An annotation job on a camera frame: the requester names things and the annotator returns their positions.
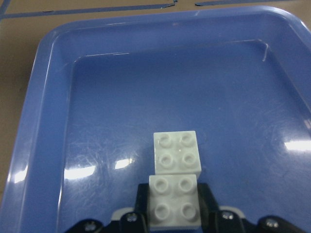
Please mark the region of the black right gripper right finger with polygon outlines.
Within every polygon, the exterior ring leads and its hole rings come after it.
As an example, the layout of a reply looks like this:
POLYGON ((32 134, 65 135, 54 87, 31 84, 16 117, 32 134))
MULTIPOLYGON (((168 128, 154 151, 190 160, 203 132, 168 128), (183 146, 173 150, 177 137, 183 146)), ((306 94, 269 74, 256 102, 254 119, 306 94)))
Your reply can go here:
POLYGON ((221 209, 206 183, 197 185, 201 228, 204 233, 244 233, 240 216, 234 211, 221 209))

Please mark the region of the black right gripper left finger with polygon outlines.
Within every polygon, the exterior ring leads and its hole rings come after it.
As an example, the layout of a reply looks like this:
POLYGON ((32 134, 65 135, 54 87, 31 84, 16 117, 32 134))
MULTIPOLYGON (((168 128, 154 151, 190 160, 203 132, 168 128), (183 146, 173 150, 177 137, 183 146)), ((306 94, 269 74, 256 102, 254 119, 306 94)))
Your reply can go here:
POLYGON ((148 198, 149 185, 139 184, 134 207, 124 207, 112 214, 113 233, 149 233, 148 198))

